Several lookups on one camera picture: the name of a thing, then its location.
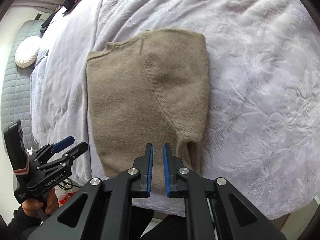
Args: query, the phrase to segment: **dark clothing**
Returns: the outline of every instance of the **dark clothing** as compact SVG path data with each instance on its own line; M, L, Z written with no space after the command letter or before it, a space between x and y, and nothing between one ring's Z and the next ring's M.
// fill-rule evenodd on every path
M153 210L132 206L129 240L139 240L153 217ZM27 240L41 224L38 218L28 217L22 207L13 212L14 218L8 225L18 240ZM141 240L171 240L187 238L186 219L174 215L167 216L159 225L146 233Z
M28 236L41 224L41 219L27 216L22 207L13 212L13 219L8 225L9 229L19 240L27 240Z

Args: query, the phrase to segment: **black sleeve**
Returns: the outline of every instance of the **black sleeve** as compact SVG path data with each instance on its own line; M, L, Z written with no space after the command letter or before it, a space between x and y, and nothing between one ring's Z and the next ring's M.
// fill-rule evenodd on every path
M18 210L15 210L13 212L13 219L11 220L8 227L18 239L21 239L21 235L25 230L38 227L40 224L41 219L27 216L20 206Z

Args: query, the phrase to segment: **white round pillow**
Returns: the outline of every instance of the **white round pillow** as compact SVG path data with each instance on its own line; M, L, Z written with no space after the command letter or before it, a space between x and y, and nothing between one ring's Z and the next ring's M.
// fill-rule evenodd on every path
M37 58L38 51L41 45L39 36L30 36L23 40L17 47L14 60L19 67L28 67Z

